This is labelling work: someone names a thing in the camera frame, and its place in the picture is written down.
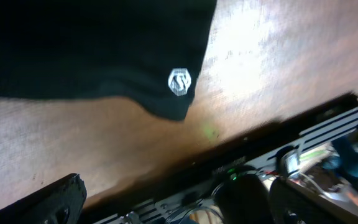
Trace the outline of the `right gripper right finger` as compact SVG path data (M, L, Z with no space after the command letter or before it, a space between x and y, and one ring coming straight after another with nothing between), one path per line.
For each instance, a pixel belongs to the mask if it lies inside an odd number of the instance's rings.
M273 219L278 224L286 224L290 213L310 224L358 224L357 215L290 180L275 179L268 199Z

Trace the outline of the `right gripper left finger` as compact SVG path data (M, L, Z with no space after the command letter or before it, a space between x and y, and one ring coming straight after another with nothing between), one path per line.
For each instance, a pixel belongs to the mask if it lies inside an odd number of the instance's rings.
M0 210L0 224L71 224L87 196L84 181L71 173Z

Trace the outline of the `black t-shirt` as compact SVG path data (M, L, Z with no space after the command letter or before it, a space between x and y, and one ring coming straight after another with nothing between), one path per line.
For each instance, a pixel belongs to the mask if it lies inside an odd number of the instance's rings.
M124 96L185 119L216 1L0 0L0 97Z

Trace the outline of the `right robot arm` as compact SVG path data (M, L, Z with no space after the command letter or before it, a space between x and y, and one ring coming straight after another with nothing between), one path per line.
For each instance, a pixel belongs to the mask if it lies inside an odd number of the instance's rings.
M70 174L0 210L0 223L358 223L358 193L321 189L302 172L198 166L85 208L85 183Z

